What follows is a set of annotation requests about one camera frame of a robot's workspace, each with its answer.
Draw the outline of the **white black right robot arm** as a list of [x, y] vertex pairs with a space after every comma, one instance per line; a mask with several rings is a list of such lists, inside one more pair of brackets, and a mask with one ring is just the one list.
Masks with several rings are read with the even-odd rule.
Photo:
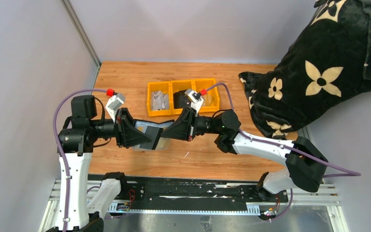
[[221, 110], [213, 116], [200, 116], [185, 108], [169, 127], [163, 138], [192, 141], [196, 136], [216, 134], [215, 144], [224, 153], [258, 156], [284, 165], [277, 172], [265, 172], [256, 184], [255, 193], [263, 201], [275, 198], [287, 189], [299, 188], [315, 193], [327, 169], [327, 159], [304, 137], [296, 140], [275, 140], [251, 135], [240, 129], [236, 113]]

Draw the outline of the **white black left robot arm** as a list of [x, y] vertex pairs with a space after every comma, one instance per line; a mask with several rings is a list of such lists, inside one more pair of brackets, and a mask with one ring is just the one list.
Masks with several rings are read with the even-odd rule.
[[93, 95], [71, 94], [71, 116], [62, 129], [54, 130], [61, 166], [61, 186], [55, 232], [101, 232], [108, 209], [115, 198], [135, 200], [135, 191], [123, 172], [106, 173], [91, 201], [87, 200], [88, 172], [98, 139], [115, 139], [117, 145], [130, 148], [151, 142], [149, 135], [135, 128], [135, 122], [123, 107], [125, 97], [112, 92], [97, 119]]

